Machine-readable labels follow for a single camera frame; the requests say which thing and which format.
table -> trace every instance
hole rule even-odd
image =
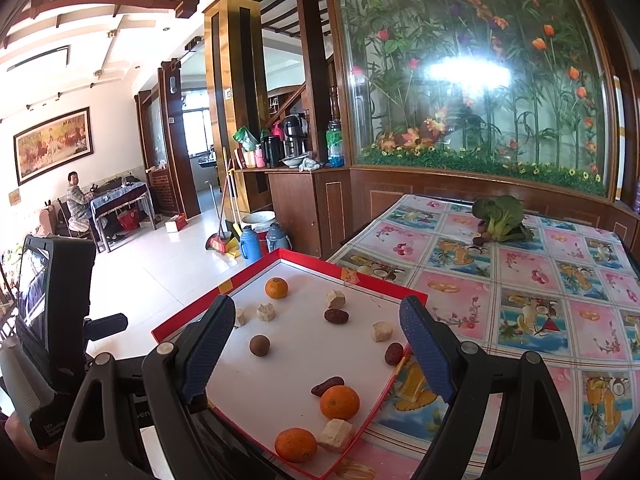
[[[469,205],[405,195],[329,261],[369,267],[427,293],[432,316],[489,353],[540,352],[567,412],[582,477],[595,478],[640,411],[635,263],[611,232],[532,215],[524,223],[533,240],[475,248],[478,220]],[[495,398],[487,407],[469,478],[481,472],[499,405]],[[410,478],[446,409],[409,362],[338,476]]]
[[[127,184],[125,187],[117,187],[111,189],[104,195],[96,197],[91,200],[91,214],[94,217],[95,227],[100,235],[100,240],[104,244],[107,252],[111,252],[111,248],[107,243],[106,236],[104,235],[104,229],[102,223],[98,221],[101,217],[108,215],[109,213],[116,211],[116,209],[123,208],[134,202],[140,202],[142,208],[149,216],[151,221],[151,227],[155,230],[156,224],[154,222],[154,206],[151,202],[151,195],[148,187],[144,182],[133,182]]]

metal bolt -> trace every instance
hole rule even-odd
[[[462,344],[460,345],[460,349],[465,354],[469,354],[469,355],[473,355],[473,354],[477,354],[478,353],[478,345],[476,343],[471,342],[471,341],[463,341]]]
[[[527,352],[526,358],[527,361],[529,361],[532,365],[537,365],[540,361],[542,361],[540,354],[538,354],[537,352]]]
[[[102,352],[101,354],[98,354],[96,356],[94,363],[96,363],[97,365],[105,365],[109,362],[109,359],[111,359],[111,354]]]
[[[156,348],[156,352],[160,355],[167,355],[174,351],[173,343],[160,343],[158,348]]]

orange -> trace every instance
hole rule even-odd
[[[318,451],[316,438],[302,428],[281,431],[276,437],[274,447],[281,459],[294,464],[308,462]]]
[[[348,386],[332,386],[320,397],[320,411],[332,420],[349,420],[360,409],[360,397]]]
[[[281,300],[286,297],[289,291],[289,285],[282,278],[271,278],[265,285],[264,291],[267,296],[274,300]]]

framed painting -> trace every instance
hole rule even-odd
[[[93,152],[89,108],[36,124],[14,135],[18,186]]]

tofu piece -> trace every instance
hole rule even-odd
[[[271,321],[276,317],[276,311],[271,303],[259,306],[256,312],[261,321]]]
[[[351,424],[346,420],[334,418],[322,430],[322,434],[318,438],[318,446],[331,453],[342,453],[354,436],[355,430]]]
[[[246,316],[244,315],[244,309],[236,308],[236,326],[246,325]]]
[[[344,294],[339,290],[332,290],[326,295],[326,307],[327,308],[342,308],[346,303]]]
[[[379,321],[374,323],[371,327],[371,338],[376,343],[380,343],[383,341],[389,341],[391,336],[394,334],[394,328],[391,323],[386,321]]]

